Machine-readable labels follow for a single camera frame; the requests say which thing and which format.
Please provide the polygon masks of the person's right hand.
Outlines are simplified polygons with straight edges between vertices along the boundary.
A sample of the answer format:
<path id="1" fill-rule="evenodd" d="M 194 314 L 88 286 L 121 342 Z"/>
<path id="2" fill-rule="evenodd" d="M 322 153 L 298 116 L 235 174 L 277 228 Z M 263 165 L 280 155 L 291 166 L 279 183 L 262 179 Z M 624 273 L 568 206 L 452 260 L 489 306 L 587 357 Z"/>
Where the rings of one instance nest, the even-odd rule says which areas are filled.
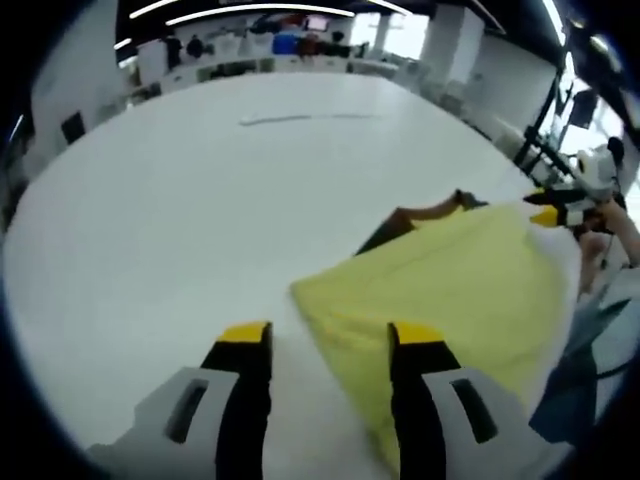
<path id="1" fill-rule="evenodd" d="M 573 234 L 578 242 L 586 240 L 608 240 L 613 233 L 606 225 L 605 217 L 595 208 L 579 210 Z"/>

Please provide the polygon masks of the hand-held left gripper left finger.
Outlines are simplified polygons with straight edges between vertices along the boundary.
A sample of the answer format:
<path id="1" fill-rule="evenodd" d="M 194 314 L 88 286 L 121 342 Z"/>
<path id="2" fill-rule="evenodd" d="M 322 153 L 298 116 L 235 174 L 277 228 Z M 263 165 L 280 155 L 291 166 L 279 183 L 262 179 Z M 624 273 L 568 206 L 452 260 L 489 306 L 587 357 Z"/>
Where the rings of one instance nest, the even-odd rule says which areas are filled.
<path id="1" fill-rule="evenodd" d="M 110 479 L 260 479 L 271 412 L 268 321 L 227 328 L 134 409 L 132 426 L 87 453 Z"/>

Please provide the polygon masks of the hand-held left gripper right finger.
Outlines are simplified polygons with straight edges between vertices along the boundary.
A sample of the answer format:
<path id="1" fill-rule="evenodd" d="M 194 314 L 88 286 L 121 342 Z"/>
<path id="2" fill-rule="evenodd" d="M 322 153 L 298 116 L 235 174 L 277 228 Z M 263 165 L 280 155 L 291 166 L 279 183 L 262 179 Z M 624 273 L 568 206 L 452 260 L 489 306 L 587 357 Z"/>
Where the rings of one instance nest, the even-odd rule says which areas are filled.
<path id="1" fill-rule="evenodd" d="M 558 445 L 519 398 L 462 366 L 437 331 L 393 322 L 388 337 L 400 478 L 546 479 L 558 468 Z"/>

